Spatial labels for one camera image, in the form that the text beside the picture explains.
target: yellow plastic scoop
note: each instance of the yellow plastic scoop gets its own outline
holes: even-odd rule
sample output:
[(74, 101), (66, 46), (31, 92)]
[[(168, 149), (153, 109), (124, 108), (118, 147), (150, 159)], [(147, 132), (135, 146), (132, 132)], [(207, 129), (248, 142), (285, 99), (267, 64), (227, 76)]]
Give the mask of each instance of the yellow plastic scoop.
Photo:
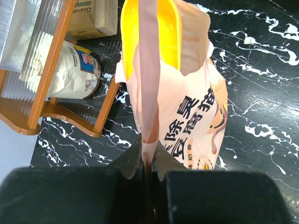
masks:
[[(182, 21), (172, 0), (158, 0), (160, 57), (180, 70)], [(139, 41), (138, 0), (125, 0), (121, 12), (122, 56), (127, 80), (133, 72), (133, 55)]]

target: label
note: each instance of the label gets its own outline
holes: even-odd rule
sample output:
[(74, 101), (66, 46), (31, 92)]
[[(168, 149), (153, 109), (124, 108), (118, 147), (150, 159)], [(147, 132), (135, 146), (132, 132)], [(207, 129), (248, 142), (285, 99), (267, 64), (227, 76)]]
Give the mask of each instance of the label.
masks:
[(9, 24), (14, 11), (15, 0), (5, 0), (0, 3), (0, 59), (8, 34)]
[(91, 18), (94, 20), (94, 0), (77, 0), (75, 4), (73, 14), (79, 12), (87, 12)]
[(94, 78), (85, 80), (85, 92), (88, 93), (87, 98), (95, 92), (100, 83), (100, 64), (96, 58), (90, 55), (91, 52), (83, 47), (74, 46), (74, 48), (68, 47), (68, 49), (73, 57), (74, 67), (77, 70), (94, 75)]

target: black marble floor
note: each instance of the black marble floor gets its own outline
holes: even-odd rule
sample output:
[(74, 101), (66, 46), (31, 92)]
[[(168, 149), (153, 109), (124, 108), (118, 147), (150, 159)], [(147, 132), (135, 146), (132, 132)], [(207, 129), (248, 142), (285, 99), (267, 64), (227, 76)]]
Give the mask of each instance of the black marble floor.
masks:
[[(199, 2), (211, 17), (212, 60), (228, 86), (229, 118), (216, 169), (266, 173), (279, 186), (293, 222), (299, 223), (298, 1), (192, 1)], [(45, 118), (31, 166), (104, 166), (136, 135), (122, 85), (99, 139)]]

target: wooden frame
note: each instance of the wooden frame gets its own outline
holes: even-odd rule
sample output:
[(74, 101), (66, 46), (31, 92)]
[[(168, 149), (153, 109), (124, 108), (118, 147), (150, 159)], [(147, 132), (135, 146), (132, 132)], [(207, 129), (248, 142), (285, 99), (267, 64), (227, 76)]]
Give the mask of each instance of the wooden frame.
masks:
[[(18, 133), (25, 135), (38, 134), (41, 129), (38, 124), (39, 118), (51, 117), (65, 120), (79, 128), (87, 135), (100, 137), (102, 134), (103, 126), (120, 85), (119, 83), (115, 83), (114, 78), (111, 81), (108, 93), (105, 97), (95, 125), (90, 124), (88, 121), (57, 104), (57, 98), (51, 98), (50, 101), (45, 101), (75, 3), (76, 0), (64, 1), (47, 61), (33, 102), (0, 98), (0, 119)], [(0, 70), (0, 92), (2, 92), (5, 78), (6, 71)], [(31, 106), (28, 117), (23, 115), (21, 112), (16, 110), (10, 111), (5, 107), (5, 105), (17, 105), (19, 103)]]

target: cardboard box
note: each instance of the cardboard box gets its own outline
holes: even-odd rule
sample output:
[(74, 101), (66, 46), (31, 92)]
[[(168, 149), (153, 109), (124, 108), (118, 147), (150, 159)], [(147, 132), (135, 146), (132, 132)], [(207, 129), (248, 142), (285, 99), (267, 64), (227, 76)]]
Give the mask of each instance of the cardboard box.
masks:
[(85, 40), (117, 33), (117, 0), (78, 0), (65, 39)]

